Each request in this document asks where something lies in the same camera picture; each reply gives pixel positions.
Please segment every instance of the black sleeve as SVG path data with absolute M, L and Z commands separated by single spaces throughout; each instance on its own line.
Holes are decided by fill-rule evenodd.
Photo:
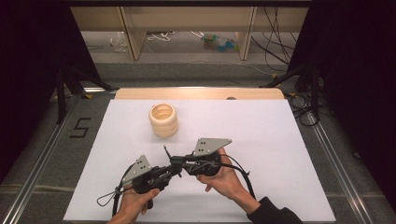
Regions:
M 247 215 L 254 224 L 301 224 L 303 223 L 289 208 L 277 209 L 265 197 L 260 200 L 261 206 L 252 214 Z

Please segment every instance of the white surface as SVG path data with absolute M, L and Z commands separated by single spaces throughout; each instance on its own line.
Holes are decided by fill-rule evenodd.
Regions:
M 167 139 L 155 136 L 149 123 L 149 110 L 159 103 L 177 110 L 179 130 Z M 258 200 L 268 196 L 302 221 L 335 221 L 286 100 L 111 101 L 64 219 L 110 220 L 112 201 L 100 207 L 96 199 L 114 190 L 128 166 L 141 154 L 151 166 L 167 166 L 164 144 L 171 155 L 184 156 L 199 137 L 233 140 L 226 151 L 250 171 Z M 206 193 L 186 172 L 174 176 L 138 220 L 249 222 L 236 204 L 214 190 Z

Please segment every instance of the person's left hand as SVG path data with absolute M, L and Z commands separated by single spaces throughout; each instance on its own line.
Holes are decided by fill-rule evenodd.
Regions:
M 147 193 L 138 194 L 132 189 L 132 185 L 125 186 L 125 189 L 122 193 L 120 211 L 108 223 L 134 224 L 139 213 L 146 214 L 149 200 L 160 193 L 159 189 L 152 189 Z

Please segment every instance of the person's right hand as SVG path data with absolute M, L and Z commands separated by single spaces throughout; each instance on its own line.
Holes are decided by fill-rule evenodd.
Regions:
M 219 149 L 219 154 L 226 155 L 224 148 Z M 226 156 L 221 156 L 221 162 L 232 165 Z M 233 168 L 222 166 L 216 175 L 198 175 L 197 179 L 206 184 L 206 192 L 215 189 L 221 195 L 235 201 L 248 215 L 260 207 L 260 203 L 242 186 Z
M 226 155 L 225 149 L 219 149 L 220 155 Z M 232 165 L 230 159 L 226 156 L 221 156 L 221 162 Z M 197 179 L 206 184 L 205 191 L 208 192 L 212 188 L 223 196 L 234 200 L 234 196 L 246 191 L 239 181 L 238 176 L 233 168 L 222 166 L 219 172 L 213 176 L 198 175 Z

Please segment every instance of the metal rail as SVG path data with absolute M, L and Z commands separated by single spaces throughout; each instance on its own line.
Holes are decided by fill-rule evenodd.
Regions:
M 353 185 L 352 181 L 347 174 L 346 169 L 344 168 L 343 164 L 341 163 L 340 159 L 338 158 L 337 153 L 335 152 L 332 143 L 327 136 L 326 132 L 323 129 L 323 126 L 319 122 L 314 127 L 315 134 L 318 137 L 320 144 L 323 147 L 323 150 L 327 156 L 327 159 L 334 170 L 335 176 L 337 177 L 338 181 L 340 182 L 341 188 L 343 189 L 346 198 L 349 201 L 349 204 L 355 213 L 355 216 L 359 223 L 361 224 L 370 224 L 374 223 L 367 211 L 366 205 L 364 204 L 361 196 L 359 195 L 358 191 L 356 190 L 355 186 Z
M 64 127 L 74 108 L 76 107 L 78 100 L 78 96 L 73 96 L 71 98 L 69 108 L 66 115 L 64 116 L 63 121 L 60 124 L 56 125 L 54 131 L 51 134 L 51 137 L 49 138 L 48 143 L 44 147 L 40 157 L 35 163 L 35 167 L 29 174 L 29 177 L 27 178 L 23 186 L 21 187 L 21 190 L 18 193 L 18 196 L 16 197 L 14 203 L 10 206 L 6 218 L 3 221 L 3 224 L 18 223 L 24 208 L 26 207 L 29 199 L 33 194 L 33 191 L 35 190 L 35 186 L 39 178 L 43 174 L 44 169 L 47 166 L 48 161 L 50 160 L 52 152 L 58 146 L 60 137 L 62 136 L 62 133 L 64 131 Z

